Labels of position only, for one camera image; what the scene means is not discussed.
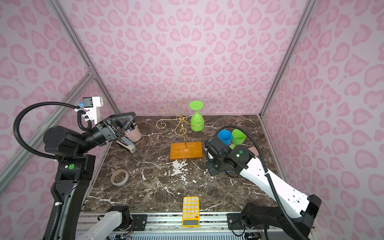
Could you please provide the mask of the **blue wine glass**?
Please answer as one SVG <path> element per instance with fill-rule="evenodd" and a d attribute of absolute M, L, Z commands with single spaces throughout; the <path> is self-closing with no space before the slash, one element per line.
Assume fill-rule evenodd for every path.
<path fill-rule="evenodd" d="M 225 144 L 230 145 L 232 141 L 232 133 L 228 130 L 221 130 L 218 133 L 218 138 Z"/>

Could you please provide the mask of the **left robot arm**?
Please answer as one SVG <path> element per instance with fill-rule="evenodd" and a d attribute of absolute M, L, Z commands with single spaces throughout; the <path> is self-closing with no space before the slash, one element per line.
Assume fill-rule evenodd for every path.
<path fill-rule="evenodd" d="M 44 134 L 45 151 L 58 161 L 51 186 L 54 205 L 43 238 L 73 240 L 95 169 L 96 157 L 88 152 L 97 146 L 119 139 L 134 121 L 136 113 L 111 115 L 95 127 L 80 134 L 54 126 Z"/>

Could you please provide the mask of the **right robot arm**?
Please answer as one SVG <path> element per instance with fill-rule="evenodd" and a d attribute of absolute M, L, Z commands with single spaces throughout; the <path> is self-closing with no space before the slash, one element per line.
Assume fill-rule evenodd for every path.
<path fill-rule="evenodd" d="M 308 239 L 322 204 L 318 196 L 308 196 L 286 183 L 264 168 L 261 157 L 243 145 L 231 148 L 215 137 L 204 142 L 204 150 L 211 176 L 223 172 L 240 175 L 277 203 L 277 207 L 248 203 L 240 217 L 245 228 L 268 225 L 282 229 L 294 240 Z"/>

